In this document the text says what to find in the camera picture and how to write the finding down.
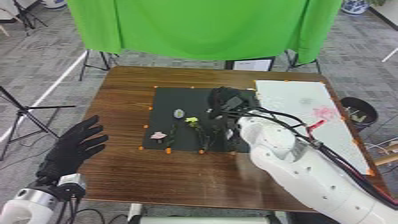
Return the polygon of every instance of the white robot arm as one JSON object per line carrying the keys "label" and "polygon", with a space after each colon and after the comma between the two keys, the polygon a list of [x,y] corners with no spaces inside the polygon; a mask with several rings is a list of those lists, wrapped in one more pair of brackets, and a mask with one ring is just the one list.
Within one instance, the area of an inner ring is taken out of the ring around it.
{"label": "white robot arm", "polygon": [[398,211],[363,191],[345,171],[292,131],[260,117],[242,117],[239,124],[253,163],[303,204],[340,223],[397,223]]}

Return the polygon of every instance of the black glove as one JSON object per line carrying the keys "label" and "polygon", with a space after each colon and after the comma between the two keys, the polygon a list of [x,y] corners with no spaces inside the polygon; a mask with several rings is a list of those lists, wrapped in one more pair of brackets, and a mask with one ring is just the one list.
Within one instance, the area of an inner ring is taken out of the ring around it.
{"label": "black glove", "polygon": [[91,117],[61,136],[36,173],[40,178],[59,181],[65,175],[77,173],[86,159],[106,149],[107,135],[86,141],[104,131],[104,126],[93,127],[98,120],[98,116]]}
{"label": "black glove", "polygon": [[209,96],[210,119],[223,115],[223,111],[241,111],[241,109],[255,106],[255,102],[246,95],[246,91],[221,87],[212,89]]}

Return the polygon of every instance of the metal stand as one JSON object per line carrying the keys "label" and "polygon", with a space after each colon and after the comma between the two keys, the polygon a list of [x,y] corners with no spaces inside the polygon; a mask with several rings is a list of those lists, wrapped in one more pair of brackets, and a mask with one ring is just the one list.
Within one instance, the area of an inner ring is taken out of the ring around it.
{"label": "metal stand", "polygon": [[109,60],[107,60],[107,58],[106,58],[106,52],[100,51],[100,55],[102,55],[102,59],[104,59],[104,64],[106,64],[106,68],[100,68],[100,67],[97,67],[95,65],[90,65],[90,64],[88,64],[90,57],[91,57],[91,50],[88,49],[86,52],[88,52],[88,53],[86,53],[86,58],[84,58],[84,67],[82,67],[82,72],[81,72],[81,78],[79,78],[79,81],[84,80],[86,68],[97,68],[97,69],[100,69],[100,70],[104,70],[104,71],[109,71],[109,70],[111,70],[111,64],[113,64],[113,61],[114,61],[114,64],[118,65],[118,62],[116,62],[116,59],[114,59],[113,55],[116,55],[118,58],[120,58],[120,55],[118,55],[118,54],[111,54],[111,53],[109,53]]}
{"label": "metal stand", "polygon": [[310,62],[308,64],[297,64],[299,54],[296,54],[296,58],[294,58],[294,60],[292,60],[292,58],[290,58],[290,52],[289,52],[289,51],[285,51],[285,54],[287,54],[289,62],[290,62],[290,67],[289,67],[287,72],[289,72],[294,68],[303,67],[303,65],[308,65],[308,64],[313,64],[313,63],[315,63],[315,65],[317,65],[317,69],[319,69],[319,74],[322,75],[322,69],[320,69],[320,62],[319,62],[319,59],[315,59],[315,61]]}
{"label": "metal stand", "polygon": [[13,2],[15,2],[17,10],[20,13],[20,19],[22,19],[22,23],[24,23],[27,36],[29,36],[29,29],[36,29],[36,21],[43,24],[45,27],[49,27],[49,25],[42,21],[42,19],[36,17],[36,15],[29,12],[27,8],[24,8],[20,2],[17,0],[13,0]]}
{"label": "metal stand", "polygon": [[[0,86],[0,93],[4,94],[4,99],[11,102],[11,104],[18,108],[15,124],[13,124],[13,128],[11,128],[10,138],[8,138],[4,152],[2,152],[2,156],[0,156],[0,161],[2,161],[4,160],[4,156],[6,156],[6,153],[8,153],[10,145],[11,145],[13,142],[20,141],[22,139],[29,138],[33,135],[36,135],[36,134],[40,134],[43,132],[47,132],[49,134],[52,134],[52,136],[56,138],[59,138],[58,134],[50,130],[49,126],[52,124],[52,121],[54,121],[54,118],[56,118],[56,115],[59,113],[61,108],[72,108],[72,107],[77,107],[77,106],[29,107],[29,106],[24,106],[20,104],[20,102],[17,101],[17,98],[13,97],[11,93],[8,92],[8,90],[4,89],[2,86]],[[36,118],[36,116],[31,113],[31,110],[42,110],[42,109],[58,109],[56,112],[54,112],[54,115],[52,115],[52,118],[50,118],[47,124],[43,124],[43,122],[40,121],[40,119]],[[17,133],[18,123],[20,123],[20,120],[22,120],[22,117],[24,116],[27,116],[27,118],[31,119],[31,121],[34,122],[34,124],[38,125],[38,127],[40,127],[42,130],[36,131],[36,132],[33,132],[27,135],[24,135],[22,137],[13,138],[15,137],[15,133]]]}

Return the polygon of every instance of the white board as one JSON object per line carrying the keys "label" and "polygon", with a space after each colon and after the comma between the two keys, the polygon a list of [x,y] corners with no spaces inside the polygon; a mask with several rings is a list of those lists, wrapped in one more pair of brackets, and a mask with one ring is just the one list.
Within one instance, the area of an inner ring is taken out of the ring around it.
{"label": "white board", "polygon": [[[324,125],[313,131],[313,136],[344,156],[360,172],[367,174],[370,166],[354,143],[352,133],[342,120],[326,84],[320,82],[258,80],[257,86],[262,107],[296,115],[308,125],[326,120]],[[278,119],[292,125],[297,124],[283,116],[278,116]],[[305,128],[297,128],[297,130],[306,134]]]}

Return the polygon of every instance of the yellow object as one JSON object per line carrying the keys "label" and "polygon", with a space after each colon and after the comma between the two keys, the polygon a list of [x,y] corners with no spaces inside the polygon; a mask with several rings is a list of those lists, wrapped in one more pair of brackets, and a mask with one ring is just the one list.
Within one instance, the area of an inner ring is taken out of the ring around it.
{"label": "yellow object", "polygon": [[191,122],[198,122],[198,121],[200,121],[198,117],[189,117],[189,118],[185,119],[185,122],[187,122],[187,123],[191,123]]}

